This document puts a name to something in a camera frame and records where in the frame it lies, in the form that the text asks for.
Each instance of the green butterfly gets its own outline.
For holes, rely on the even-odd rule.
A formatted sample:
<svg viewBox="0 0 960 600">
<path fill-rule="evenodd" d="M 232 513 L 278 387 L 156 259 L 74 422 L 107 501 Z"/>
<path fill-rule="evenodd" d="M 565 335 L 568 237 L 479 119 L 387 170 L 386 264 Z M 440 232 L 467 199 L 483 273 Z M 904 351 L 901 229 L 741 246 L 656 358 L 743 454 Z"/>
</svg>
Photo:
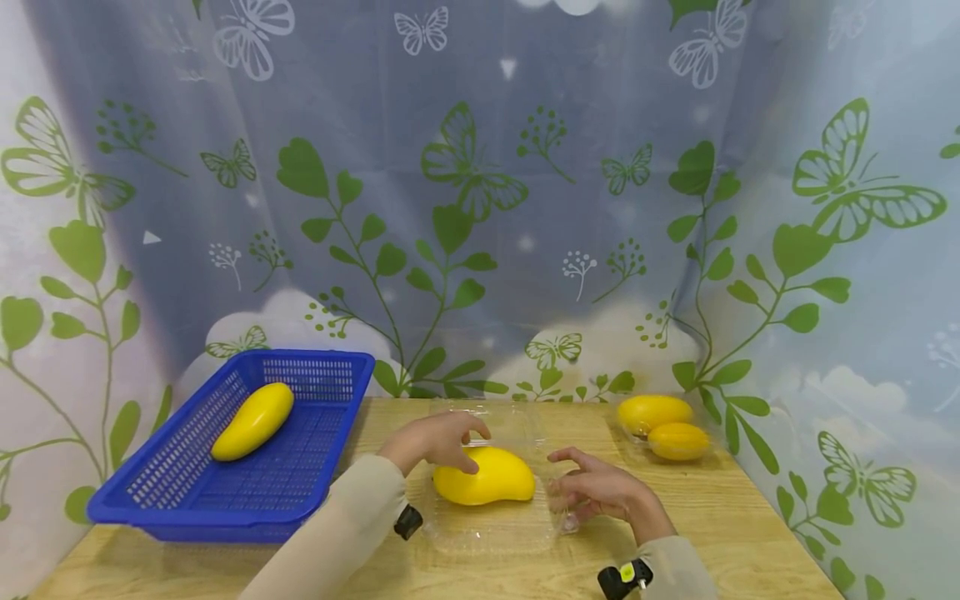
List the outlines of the green butterfly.
<svg viewBox="0 0 960 600">
<path fill-rule="evenodd" d="M 77 197 L 80 220 L 104 228 L 101 210 L 112 211 L 128 203 L 136 188 L 116 177 L 85 173 L 74 162 L 63 136 L 63 127 L 47 103 L 32 96 L 16 114 L 14 128 L 30 147 L 8 148 L 0 156 L 0 171 L 14 191 L 40 198 L 65 192 Z"/>
<path fill-rule="evenodd" d="M 647 144 L 636 151 L 630 164 L 624 164 L 613 158 L 604 158 L 600 161 L 600 170 L 607 178 L 607 189 L 614 196 L 619 196 L 627 187 L 627 180 L 640 187 L 650 179 L 650 158 L 653 156 L 653 144 Z"/>
<path fill-rule="evenodd" d="M 460 188 L 457 205 L 477 223 L 490 217 L 492 206 L 510 210 L 527 199 L 521 181 L 496 173 L 496 165 L 483 164 L 476 155 L 476 125 L 466 102 L 446 114 L 440 125 L 443 142 L 432 142 L 420 154 L 420 168 L 431 181 L 451 182 Z"/>
<path fill-rule="evenodd" d="M 813 226 L 834 242 L 859 239 L 877 221 L 888 228 L 912 228 L 933 221 L 947 210 L 939 192 L 916 185 L 875 181 L 895 180 L 891 175 L 864 180 L 873 154 L 857 171 L 870 126 L 870 107 L 863 98 L 853 100 L 830 119 L 821 135 L 822 150 L 804 152 L 793 172 L 793 191 L 828 204 Z"/>
<path fill-rule="evenodd" d="M 873 461 L 861 465 L 840 442 L 826 431 L 817 436 L 820 453 L 830 463 L 824 470 L 828 484 L 850 496 L 854 492 L 866 499 L 874 520 L 883 527 L 900 527 L 903 510 L 900 502 L 909 502 L 917 492 L 917 477 L 903 467 L 871 469 Z"/>
<path fill-rule="evenodd" d="M 233 144 L 233 158 L 223 158 L 212 152 L 201 152 L 200 158 L 211 173 L 217 174 L 217 181 L 224 187 L 236 187 L 238 175 L 250 181 L 256 180 L 256 169 L 250 161 L 250 149 L 242 137 Z"/>
<path fill-rule="evenodd" d="M 557 366 L 557 360 L 574 363 L 580 357 L 580 344 L 584 336 L 579 333 L 567 333 L 554 338 L 551 342 L 537 342 L 531 340 L 524 349 L 527 356 L 537 361 L 537 369 L 546 371 Z"/>
<path fill-rule="evenodd" d="M 230 358 L 234 354 L 239 354 L 245 350 L 265 349 L 267 346 L 267 334 L 260 325 L 254 325 L 247 330 L 247 333 L 240 336 L 240 339 L 234 342 L 214 342 L 206 345 L 206 353 L 214 358 Z"/>
</svg>

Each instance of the butterfly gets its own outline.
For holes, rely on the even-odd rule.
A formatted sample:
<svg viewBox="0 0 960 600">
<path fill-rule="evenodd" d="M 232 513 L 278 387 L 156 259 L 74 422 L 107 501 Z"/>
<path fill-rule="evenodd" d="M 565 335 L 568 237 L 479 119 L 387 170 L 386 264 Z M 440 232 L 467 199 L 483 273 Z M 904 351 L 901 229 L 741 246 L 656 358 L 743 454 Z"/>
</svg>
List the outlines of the butterfly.
<svg viewBox="0 0 960 600">
<path fill-rule="evenodd" d="M 243 15 L 237 10 L 240 4 Z M 293 33 L 296 19 L 288 0 L 230 0 L 233 14 L 224 19 L 237 21 L 217 30 L 213 36 L 213 54 L 230 68 L 243 62 L 243 68 L 255 82 L 265 82 L 274 75 L 274 59 L 267 50 L 271 36 Z"/>
<path fill-rule="evenodd" d="M 867 10 L 876 0 L 852 0 L 847 5 L 833 8 L 830 13 L 830 35 L 827 39 L 827 49 L 836 48 L 844 36 L 854 39 L 863 33 L 867 27 Z"/>
<path fill-rule="evenodd" d="M 430 16 L 426 17 L 426 23 L 420 24 L 420 18 L 414 15 L 414 18 L 394 12 L 394 25 L 396 32 L 403 36 L 403 49 L 412 57 L 420 53 L 423 42 L 430 44 L 430 47 L 436 52 L 440 52 L 446 47 L 446 29 L 450 22 L 450 11 L 446 7 L 439 7 Z"/>
<path fill-rule="evenodd" d="M 743 0 L 718 0 L 715 13 L 708 14 L 707 28 L 694 33 L 706 34 L 686 41 L 670 53 L 673 72 L 681 77 L 693 73 L 693 86 L 707 89 L 717 79 L 720 55 L 725 48 L 736 48 L 747 34 L 747 14 Z"/>
<path fill-rule="evenodd" d="M 77 198 L 84 223 L 104 228 L 102 210 L 112 211 L 133 200 L 136 188 L 116 177 L 84 173 L 74 162 L 57 115 L 38 96 L 23 103 L 14 128 L 29 148 L 8 148 L 0 156 L 0 171 L 14 191 L 40 198 L 61 192 Z"/>
<path fill-rule="evenodd" d="M 236 343 L 214 342 L 207 344 L 205 348 L 206 353 L 214 358 L 230 358 L 234 354 L 253 349 L 270 349 L 267 346 L 267 334 L 264 333 L 263 327 L 260 325 L 254 325 L 248 329 L 247 333 L 240 336 Z"/>
<path fill-rule="evenodd" d="M 857 170 L 869 126 L 867 101 L 851 101 L 824 128 L 822 150 L 807 150 L 794 168 L 794 193 L 814 198 L 814 204 L 827 203 L 813 227 L 837 243 L 863 237 L 873 221 L 888 228 L 912 228 L 947 210 L 947 199 L 939 192 L 916 185 L 875 183 L 899 176 L 863 179 L 876 158 L 873 154 Z"/>
<path fill-rule="evenodd" d="M 552 342 L 537 342 L 531 340 L 524 349 L 527 356 L 537 361 L 537 369 L 546 371 L 557 366 L 557 359 L 563 358 L 567 362 L 576 362 L 580 357 L 580 343 L 584 336 L 579 333 L 567 333 L 554 338 Z"/>
<path fill-rule="evenodd" d="M 510 210 L 527 199 L 529 190 L 521 181 L 495 173 L 476 156 L 476 125 L 466 102 L 446 114 L 440 125 L 443 142 L 431 142 L 420 154 L 420 168 L 431 181 L 450 182 L 460 188 L 457 205 L 477 223 L 490 217 L 491 206 Z"/>
<path fill-rule="evenodd" d="M 917 492 L 917 477 L 903 467 L 871 469 L 873 461 L 860 465 L 840 442 L 826 431 L 817 436 L 820 453 L 830 466 L 824 477 L 839 493 L 850 496 L 854 492 L 866 499 L 874 520 L 883 527 L 900 527 L 903 510 L 899 502 L 909 502 Z"/>
<path fill-rule="evenodd" d="M 627 180 L 631 180 L 634 185 L 640 187 L 650 179 L 650 157 L 653 155 L 653 144 L 647 144 L 636 151 L 630 164 L 624 164 L 619 160 L 604 158 L 600 161 L 600 169 L 603 176 L 607 178 L 607 189 L 614 196 L 619 196 L 627 187 Z"/>
<path fill-rule="evenodd" d="M 242 137 L 233 144 L 233 158 L 223 158 L 211 152 L 201 152 L 200 158 L 211 173 L 217 174 L 217 181 L 224 187 L 236 187 L 238 175 L 250 181 L 256 179 L 256 169 L 250 162 L 250 149 Z"/>
</svg>

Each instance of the wooden table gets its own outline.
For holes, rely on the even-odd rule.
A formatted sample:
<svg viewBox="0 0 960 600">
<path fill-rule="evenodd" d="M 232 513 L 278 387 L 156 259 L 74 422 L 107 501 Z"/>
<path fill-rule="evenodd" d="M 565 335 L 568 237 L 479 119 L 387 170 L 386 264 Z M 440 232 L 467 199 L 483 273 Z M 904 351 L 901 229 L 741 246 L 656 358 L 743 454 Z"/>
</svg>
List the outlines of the wooden table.
<svg viewBox="0 0 960 600">
<path fill-rule="evenodd" d="M 607 425 L 608 407 L 538 404 L 550 445 L 577 445 L 626 466 L 659 495 L 690 538 L 728 600 L 841 600 L 732 457 L 700 466 L 660 466 L 623 452 Z M 365 403 L 348 455 L 375 451 L 408 420 L 426 415 L 426 400 Z M 411 475 L 411 482 L 421 480 Z M 411 485 L 416 505 L 421 485 Z M 634 550 L 629 529 L 599 518 L 559 539 L 543 555 L 521 560 L 452 559 L 425 536 L 390 536 L 337 597 L 343 600 L 602 600 L 597 572 Z M 214 600 L 235 598 L 274 547 L 163 544 L 138 531 L 97 526 L 31 594 L 32 600 Z"/>
</svg>

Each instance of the mango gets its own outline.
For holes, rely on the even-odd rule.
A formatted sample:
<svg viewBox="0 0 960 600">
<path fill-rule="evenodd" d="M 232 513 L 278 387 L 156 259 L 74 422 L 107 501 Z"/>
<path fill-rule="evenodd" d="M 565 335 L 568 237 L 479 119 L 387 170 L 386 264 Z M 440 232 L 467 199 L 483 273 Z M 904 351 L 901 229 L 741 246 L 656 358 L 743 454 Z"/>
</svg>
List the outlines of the mango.
<svg viewBox="0 0 960 600">
<path fill-rule="evenodd" d="M 647 437 L 650 451 L 668 461 L 695 461 L 707 454 L 710 437 L 690 423 L 667 423 Z"/>
<path fill-rule="evenodd" d="M 480 470 L 468 475 L 458 468 L 437 467 L 433 472 L 433 487 L 442 498 L 462 506 L 533 499 L 537 483 L 523 459 L 493 446 L 468 447 L 464 451 Z"/>
<path fill-rule="evenodd" d="M 620 402 L 616 417 L 624 429 L 642 438 L 667 423 L 691 422 L 693 409 L 672 396 L 634 396 Z"/>
<path fill-rule="evenodd" d="M 274 436 L 293 407 L 294 393 L 286 384 L 268 383 L 257 389 L 240 405 L 210 455 L 222 462 L 247 456 Z"/>
</svg>

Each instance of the basket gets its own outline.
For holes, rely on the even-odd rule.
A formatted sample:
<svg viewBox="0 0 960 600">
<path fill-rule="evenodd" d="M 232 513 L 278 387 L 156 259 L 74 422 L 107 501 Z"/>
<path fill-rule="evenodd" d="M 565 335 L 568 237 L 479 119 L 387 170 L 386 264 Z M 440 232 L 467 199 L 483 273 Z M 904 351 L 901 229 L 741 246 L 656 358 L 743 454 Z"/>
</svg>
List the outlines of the basket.
<svg viewBox="0 0 960 600">
<path fill-rule="evenodd" d="M 233 356 L 93 494 L 87 515 L 161 541 L 287 541 L 326 498 L 373 363 L 327 350 Z M 240 405 L 275 381 L 294 393 L 287 421 L 249 456 L 214 461 L 210 448 Z"/>
</svg>

